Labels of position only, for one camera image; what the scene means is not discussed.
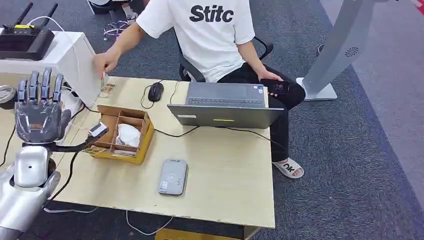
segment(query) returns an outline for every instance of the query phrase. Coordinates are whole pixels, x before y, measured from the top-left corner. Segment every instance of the silver robot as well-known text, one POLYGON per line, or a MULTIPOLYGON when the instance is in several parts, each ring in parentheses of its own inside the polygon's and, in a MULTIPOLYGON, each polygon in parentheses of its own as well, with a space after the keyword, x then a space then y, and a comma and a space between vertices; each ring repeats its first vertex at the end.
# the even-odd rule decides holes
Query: silver robot
POLYGON ((84 143, 56 145, 55 141, 65 135, 71 111, 62 112, 60 73, 50 97, 51 73, 50 68, 45 69, 41 85, 37 71, 29 80, 19 82, 15 129, 23 143, 14 163, 0 174, 0 240, 16 240, 26 232, 58 186, 61 174, 51 159, 52 153, 78 153, 108 131, 100 122, 88 131, 84 143))

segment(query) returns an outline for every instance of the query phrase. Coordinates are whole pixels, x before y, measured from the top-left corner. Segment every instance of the floor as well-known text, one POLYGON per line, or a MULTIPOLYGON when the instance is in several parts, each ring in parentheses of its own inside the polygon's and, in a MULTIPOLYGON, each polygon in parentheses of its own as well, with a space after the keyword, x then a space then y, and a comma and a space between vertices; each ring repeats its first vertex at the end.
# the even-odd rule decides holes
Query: floor
MULTIPOLYGON (((43 15, 53 2, 37 1, 27 20, 43 15)), ((59 7, 53 17, 65 30, 85 32, 97 53, 110 47, 112 43, 103 41, 101 33, 110 21, 107 15, 92 15, 85 1, 55 2, 59 7)), ((0 23, 14 22, 26 4, 26 0, 2 2, 0 23)), ((323 8, 326 4, 321 5, 319 0, 250 0, 250 5, 257 34, 271 38, 275 46, 265 63, 291 78, 304 76, 314 63, 316 47, 332 27, 328 9, 323 8)), ((58 29, 51 23, 49 26, 58 29)), ((404 65, 406 58, 400 59, 399 65, 404 65)), ((146 37, 121 58, 112 75, 178 79, 177 69, 175 36, 166 32, 158 40, 146 37)), ((390 97, 372 98, 369 94, 373 89, 364 79, 355 65, 349 67, 333 82, 337 100, 305 102, 290 111, 290 155, 304 167, 305 175, 291 180, 273 169, 276 229, 261 230, 255 240, 424 239, 424 213, 414 181, 404 159, 392 147, 390 132, 375 105, 390 97)), ((418 135, 419 129, 410 132, 418 135)), ((90 208, 67 203, 53 207, 90 208)), ((130 218, 147 232, 168 219, 142 213, 131 213, 130 218)), ((239 226, 188 219, 175 219, 169 227, 228 237, 242 233, 239 226)), ((127 226, 125 212, 102 208, 91 214, 42 212, 21 239, 154 238, 127 226)))
MULTIPOLYGON (((321 0, 332 23, 342 1, 321 0)), ((424 207, 424 15, 410 1, 376 4, 365 53, 353 64, 424 207)))

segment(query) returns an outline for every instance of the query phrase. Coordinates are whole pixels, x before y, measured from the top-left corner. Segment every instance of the slipper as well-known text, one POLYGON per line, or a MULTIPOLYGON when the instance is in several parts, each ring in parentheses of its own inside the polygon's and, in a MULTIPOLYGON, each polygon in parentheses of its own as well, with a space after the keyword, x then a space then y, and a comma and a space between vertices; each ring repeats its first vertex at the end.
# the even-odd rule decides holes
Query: slipper
POLYGON ((272 164, 274 164, 274 166, 276 166, 282 174, 284 174, 286 177, 290 179, 301 178, 305 173, 305 170, 290 157, 288 158, 288 161, 286 163, 278 163, 273 161, 272 164), (297 169, 302 169, 302 173, 297 176, 293 176, 293 173, 297 169))

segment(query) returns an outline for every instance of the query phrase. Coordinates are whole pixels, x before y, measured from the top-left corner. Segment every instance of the person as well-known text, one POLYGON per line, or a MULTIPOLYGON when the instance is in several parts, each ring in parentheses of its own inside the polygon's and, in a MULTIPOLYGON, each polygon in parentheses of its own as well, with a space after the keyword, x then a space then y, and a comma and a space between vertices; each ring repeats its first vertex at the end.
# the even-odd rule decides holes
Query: person
POLYGON ((136 46, 144 34, 157 39, 174 28, 181 51, 210 83, 259 84, 261 79, 289 81, 286 94, 269 93, 270 108, 284 108, 284 115, 270 126, 272 163, 287 177, 304 174, 289 158, 288 110, 305 98, 305 91, 282 73, 264 65, 252 40, 255 31, 249 0, 152 0, 113 46, 94 57, 95 71, 115 68, 120 56, 136 46))
POLYGON ((121 4, 122 10, 124 11, 126 15, 126 21, 129 24, 133 24, 136 22, 136 18, 139 16, 136 12, 134 12, 130 7, 130 1, 129 0, 89 0, 91 3, 102 6, 107 4, 109 1, 113 2, 124 2, 121 4))

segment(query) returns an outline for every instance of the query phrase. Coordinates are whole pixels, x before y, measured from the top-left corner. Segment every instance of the gray stand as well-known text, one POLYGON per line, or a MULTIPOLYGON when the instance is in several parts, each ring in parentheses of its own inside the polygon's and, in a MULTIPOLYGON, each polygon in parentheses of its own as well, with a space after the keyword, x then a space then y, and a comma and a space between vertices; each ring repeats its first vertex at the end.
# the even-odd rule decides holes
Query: gray stand
POLYGON ((331 82, 364 52, 375 3, 388 0, 344 0, 322 52, 305 77, 296 82, 305 101, 334 100, 331 82))

